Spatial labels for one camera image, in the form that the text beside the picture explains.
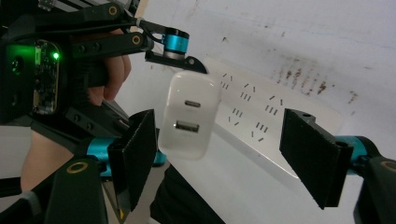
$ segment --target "white power adapter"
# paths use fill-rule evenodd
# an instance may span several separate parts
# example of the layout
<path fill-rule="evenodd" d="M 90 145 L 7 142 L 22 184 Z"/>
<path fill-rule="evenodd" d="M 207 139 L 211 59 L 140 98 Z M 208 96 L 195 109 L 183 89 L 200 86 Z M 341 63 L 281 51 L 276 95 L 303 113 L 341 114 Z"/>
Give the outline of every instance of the white power adapter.
<path fill-rule="evenodd" d="M 182 71 L 173 76 L 158 140 L 161 152 L 190 160 L 204 156 L 219 108 L 220 90 L 210 75 Z"/>

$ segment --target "circuit board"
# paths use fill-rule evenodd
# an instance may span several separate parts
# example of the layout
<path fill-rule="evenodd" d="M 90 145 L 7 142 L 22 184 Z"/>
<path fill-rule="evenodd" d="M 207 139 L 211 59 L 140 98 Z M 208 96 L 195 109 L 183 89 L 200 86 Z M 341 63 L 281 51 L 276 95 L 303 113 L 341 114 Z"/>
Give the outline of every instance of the circuit board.
<path fill-rule="evenodd" d="M 35 87 L 33 111 L 54 114 L 58 104 L 60 51 L 46 40 L 35 42 Z"/>

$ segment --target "usb-c port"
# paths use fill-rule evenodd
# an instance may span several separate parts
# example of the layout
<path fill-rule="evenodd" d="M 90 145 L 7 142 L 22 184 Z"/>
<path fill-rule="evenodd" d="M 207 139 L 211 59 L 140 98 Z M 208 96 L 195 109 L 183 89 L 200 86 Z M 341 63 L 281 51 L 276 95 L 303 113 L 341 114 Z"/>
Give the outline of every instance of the usb-c port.
<path fill-rule="evenodd" d="M 189 106 L 193 106 L 193 107 L 201 107 L 200 103 L 194 102 L 194 101 L 185 101 L 184 102 L 185 105 L 189 105 Z"/>

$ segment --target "usb port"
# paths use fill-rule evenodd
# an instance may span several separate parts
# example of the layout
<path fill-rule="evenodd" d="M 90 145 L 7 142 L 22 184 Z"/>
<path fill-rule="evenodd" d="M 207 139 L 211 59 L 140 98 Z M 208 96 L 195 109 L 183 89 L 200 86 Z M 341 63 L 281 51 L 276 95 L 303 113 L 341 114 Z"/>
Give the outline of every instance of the usb port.
<path fill-rule="evenodd" d="M 176 128 L 192 133 L 198 133 L 199 124 L 189 123 L 186 121 L 177 120 L 176 121 Z"/>
<path fill-rule="evenodd" d="M 184 104 L 189 105 L 189 106 L 194 106 L 194 107 L 201 107 L 200 103 L 196 103 L 194 101 L 185 101 Z"/>

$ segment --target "power strip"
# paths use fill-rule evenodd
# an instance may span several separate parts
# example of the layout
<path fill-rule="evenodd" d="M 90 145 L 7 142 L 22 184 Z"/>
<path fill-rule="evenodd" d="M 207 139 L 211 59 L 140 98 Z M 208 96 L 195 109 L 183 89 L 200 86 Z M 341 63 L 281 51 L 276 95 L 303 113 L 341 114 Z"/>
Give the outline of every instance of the power strip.
<path fill-rule="evenodd" d="M 285 108 L 315 116 L 329 133 L 341 127 L 338 112 L 270 79 L 212 58 L 206 58 L 205 65 L 222 87 L 216 123 L 262 155 L 262 162 L 271 161 L 296 178 L 279 151 Z"/>

